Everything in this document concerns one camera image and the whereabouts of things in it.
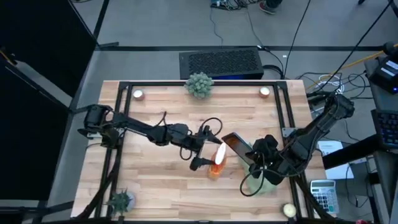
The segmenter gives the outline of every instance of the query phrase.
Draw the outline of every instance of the phone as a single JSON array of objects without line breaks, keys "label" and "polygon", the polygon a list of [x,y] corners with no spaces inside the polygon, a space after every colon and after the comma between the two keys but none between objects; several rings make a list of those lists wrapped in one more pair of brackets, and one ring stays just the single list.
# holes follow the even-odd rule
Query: phone
[{"label": "phone", "polygon": [[237,155],[243,159],[249,166],[255,162],[246,156],[247,152],[251,152],[252,148],[236,133],[230,133],[221,138]]}]

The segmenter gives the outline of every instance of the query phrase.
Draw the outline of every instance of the wooden table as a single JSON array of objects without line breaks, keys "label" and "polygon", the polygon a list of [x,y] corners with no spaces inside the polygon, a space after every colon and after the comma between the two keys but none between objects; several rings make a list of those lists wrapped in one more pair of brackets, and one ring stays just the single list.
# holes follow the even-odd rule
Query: wooden table
[{"label": "wooden table", "polygon": [[[166,121],[185,123],[196,131],[204,119],[216,116],[223,121],[219,137],[238,133],[247,142],[254,142],[272,134],[282,148],[274,93],[263,99],[258,96],[259,86],[215,86],[212,97],[196,100],[182,86],[140,86],[144,101],[131,101],[129,116],[148,124],[156,124],[167,111]],[[105,81],[99,104],[115,107],[119,81]],[[290,104],[296,127],[304,127],[312,118],[301,80],[287,81]],[[286,116],[282,91],[281,103]],[[208,123],[212,130],[217,122]],[[210,158],[217,145],[206,143],[202,157]],[[76,193],[72,217],[78,215],[98,190],[106,149],[92,146],[86,152],[83,170]],[[137,198],[133,211],[125,213],[126,220],[286,220],[280,212],[285,203],[292,203],[289,179],[285,178],[276,190],[254,197],[244,197],[239,184],[244,177],[238,156],[227,150],[227,165],[221,177],[212,181],[206,177],[207,167],[196,172],[189,169],[190,161],[183,161],[179,148],[173,145],[159,147],[145,137],[126,133],[118,179],[118,190],[128,189]],[[307,180],[325,179],[322,157],[314,152],[306,170]],[[298,195],[303,217],[307,216],[303,196]],[[109,200],[109,192],[104,201]]]}]

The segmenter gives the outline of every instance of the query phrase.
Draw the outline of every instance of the green plant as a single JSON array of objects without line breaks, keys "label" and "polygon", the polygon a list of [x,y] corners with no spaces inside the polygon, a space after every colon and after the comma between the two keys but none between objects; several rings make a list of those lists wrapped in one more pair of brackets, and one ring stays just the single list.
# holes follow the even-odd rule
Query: green plant
[{"label": "green plant", "polygon": [[191,75],[185,82],[184,87],[196,98],[203,99],[211,95],[212,84],[214,84],[214,81],[201,72],[200,74]]},{"label": "green plant", "polygon": [[107,205],[112,206],[113,215],[115,216],[118,212],[123,215],[123,212],[128,212],[127,206],[129,205],[131,198],[127,194],[127,189],[121,193],[113,193],[112,199],[106,202]]}]

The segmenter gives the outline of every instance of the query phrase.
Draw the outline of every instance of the shoe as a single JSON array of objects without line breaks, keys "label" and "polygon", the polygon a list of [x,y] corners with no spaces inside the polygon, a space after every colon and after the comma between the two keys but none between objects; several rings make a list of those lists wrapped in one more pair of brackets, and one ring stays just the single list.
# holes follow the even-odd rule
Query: shoe
[{"label": "shoe", "polygon": [[260,10],[266,12],[268,14],[274,15],[276,13],[276,8],[271,8],[267,6],[267,1],[263,1],[259,3]]}]

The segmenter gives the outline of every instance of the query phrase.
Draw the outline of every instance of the concrete floor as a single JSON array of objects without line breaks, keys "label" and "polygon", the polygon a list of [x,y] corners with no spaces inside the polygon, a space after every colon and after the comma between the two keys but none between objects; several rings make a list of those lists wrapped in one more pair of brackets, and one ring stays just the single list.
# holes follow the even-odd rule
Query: concrete floor
[{"label": "concrete floor", "polygon": [[[312,1],[296,39],[296,45],[307,46],[352,46],[364,34],[373,20],[387,4],[387,1],[368,0],[362,6],[356,0],[317,0]],[[94,30],[103,0],[76,3],[75,7],[91,31]],[[256,4],[249,7],[253,27],[264,45],[290,45],[305,9],[306,1],[282,3],[274,16],[264,14]],[[209,0],[112,0],[106,12],[98,37],[100,44],[120,42],[120,45],[134,46],[182,46],[220,45],[220,39],[213,33],[209,20]],[[253,36],[248,12],[213,10],[217,31],[224,38],[225,45],[257,45]],[[391,9],[383,15],[361,45],[382,45],[387,41],[398,42],[397,18]],[[98,101],[103,80],[178,80],[180,77],[179,52],[94,52],[86,80],[79,99],[79,106]],[[274,52],[285,63],[288,52]],[[332,72],[337,69],[349,52],[292,52],[289,58],[287,78],[294,78],[304,72]],[[371,55],[374,52],[355,52],[347,63]],[[266,52],[260,52],[263,64],[279,65],[277,60]],[[359,64],[343,71],[361,73],[364,66]],[[309,75],[316,80],[316,75]],[[274,72],[264,72],[263,79],[277,79]],[[309,86],[312,81],[304,79]],[[346,96],[354,96],[359,90],[350,91]],[[371,96],[370,90],[362,95]],[[356,112],[347,119],[352,136],[364,139],[374,134],[370,111],[375,107],[372,100],[356,100]],[[66,146],[58,165],[48,205],[74,200],[84,148],[87,140],[77,133],[82,127],[83,114],[75,116]],[[338,122],[328,135],[329,138],[353,142],[345,133],[344,122]],[[349,187],[364,186],[364,176],[356,176]],[[338,217],[346,220],[358,218],[372,219],[369,204],[355,208],[347,202],[346,190],[338,189],[341,213]],[[365,197],[359,196],[359,203]],[[44,220],[64,220],[70,210],[45,217]]]}]

